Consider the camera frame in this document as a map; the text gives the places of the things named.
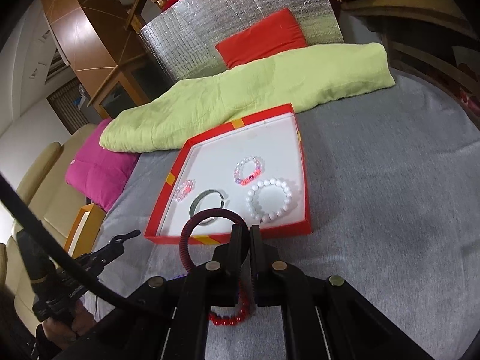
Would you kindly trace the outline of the operator left hand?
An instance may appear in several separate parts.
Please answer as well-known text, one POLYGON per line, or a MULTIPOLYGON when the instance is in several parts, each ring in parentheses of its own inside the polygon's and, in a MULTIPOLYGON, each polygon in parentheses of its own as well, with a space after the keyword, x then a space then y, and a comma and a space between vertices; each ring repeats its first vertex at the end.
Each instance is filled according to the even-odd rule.
POLYGON ((53 359, 71 346, 78 337, 95 327, 95 317, 87 311, 82 301, 74 307, 74 319, 69 327, 63 322, 49 318, 37 326, 36 342, 39 359, 53 359))

